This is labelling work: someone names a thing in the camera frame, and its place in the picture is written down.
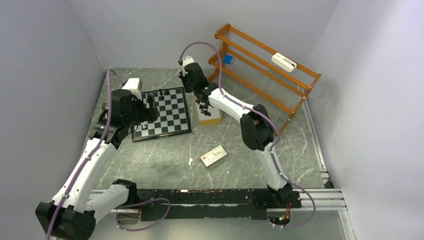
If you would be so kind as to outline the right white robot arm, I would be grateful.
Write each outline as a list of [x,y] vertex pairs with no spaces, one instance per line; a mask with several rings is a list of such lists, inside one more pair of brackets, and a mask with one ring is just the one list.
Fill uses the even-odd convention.
[[193,93],[199,103],[227,113],[240,124],[244,144],[257,154],[265,170],[270,202],[275,207],[282,207],[288,202],[293,186],[274,150],[277,141],[266,108],[261,104],[247,104],[234,98],[218,84],[208,82],[197,62],[179,60],[178,63],[181,67],[179,78],[187,93]]

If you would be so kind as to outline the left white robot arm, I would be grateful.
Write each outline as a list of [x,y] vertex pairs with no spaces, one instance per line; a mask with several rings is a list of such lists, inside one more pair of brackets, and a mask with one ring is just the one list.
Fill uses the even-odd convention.
[[100,196],[89,196],[107,158],[118,150],[130,129],[158,117],[152,94],[146,99],[135,89],[108,94],[108,108],[90,131],[84,153],[71,175],[50,202],[40,202],[35,210],[46,239],[87,240],[111,210],[121,205],[132,208],[140,202],[136,183],[123,179],[115,180]]

